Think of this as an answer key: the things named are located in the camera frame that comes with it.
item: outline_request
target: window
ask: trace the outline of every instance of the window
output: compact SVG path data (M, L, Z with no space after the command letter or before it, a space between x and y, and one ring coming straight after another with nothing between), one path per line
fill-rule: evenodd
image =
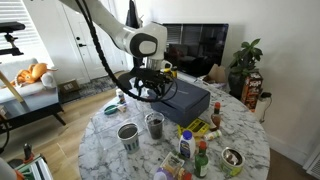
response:
M39 62L45 62L52 66L52 61L47 50L29 16L27 9L22 0L1 0L0 1L0 23L17 21L26 26L24 30L14 31L11 33L13 37L17 37L15 45L24 55L0 56L0 62L5 63L11 60L22 60L35 57ZM4 38L5 33L0 33L0 49L11 48L9 42Z

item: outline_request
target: door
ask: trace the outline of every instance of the door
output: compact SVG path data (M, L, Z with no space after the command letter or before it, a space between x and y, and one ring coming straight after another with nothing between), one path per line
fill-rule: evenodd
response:
M63 8L89 78L95 79L108 75L101 64L101 60L90 35L90 30L82 14L75 12L65 5L63 5ZM95 25L95 28L104 52L104 56L106 57L107 63L109 64L112 72L115 73L125 70L125 53L116 48L109 35L105 33L99 26Z

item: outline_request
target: black box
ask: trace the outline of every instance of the black box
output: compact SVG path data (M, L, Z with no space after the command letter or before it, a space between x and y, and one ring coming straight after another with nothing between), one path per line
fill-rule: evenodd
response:
M177 94L168 101L151 103L151 108L180 126L187 127L209 107L210 92L179 79L175 81L178 84ZM176 86L173 84L163 99L171 97L175 90ZM149 91L149 95L155 98L152 90Z

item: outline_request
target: round table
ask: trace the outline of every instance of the round table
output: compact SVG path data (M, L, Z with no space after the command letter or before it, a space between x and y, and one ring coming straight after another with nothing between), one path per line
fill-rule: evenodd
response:
M208 142L207 155L209 169L205 179L225 179L220 170L220 154L226 147L241 152L246 162L242 172L232 179L266 179L269 171L270 151L265 132L240 101L229 94L204 85L195 85L211 93L210 107L200 115L200 119L208 121L213 113L213 104L221 103L222 137ZM79 147L79 169L82 179L153 179L154 173L172 150L178 150L177 125L170 120L164 122L163 137L151 139L144 117L152 112L149 103L133 100L126 96L127 111L104 115L104 109L115 104L114 98L104 105L89 122ZM134 122L139 129L140 150L127 154L123 144L117 138L117 130L121 125ZM188 160L184 167L193 173L194 160Z

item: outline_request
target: couch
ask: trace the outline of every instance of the couch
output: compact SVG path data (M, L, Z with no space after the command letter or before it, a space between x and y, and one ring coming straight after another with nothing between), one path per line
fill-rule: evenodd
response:
M9 63L0 64L0 71L11 82L21 69L28 69L29 65L36 64L38 61L35 58L25 59L19 61L13 61ZM0 80L0 87L3 87L4 83ZM52 72L47 72L42 75L41 81L37 81L33 84L24 84L22 87L15 87L18 93L23 96L28 96L37 93L48 88L55 88L56 81L54 80ZM14 99L14 95L8 88L0 88L0 103L10 101Z

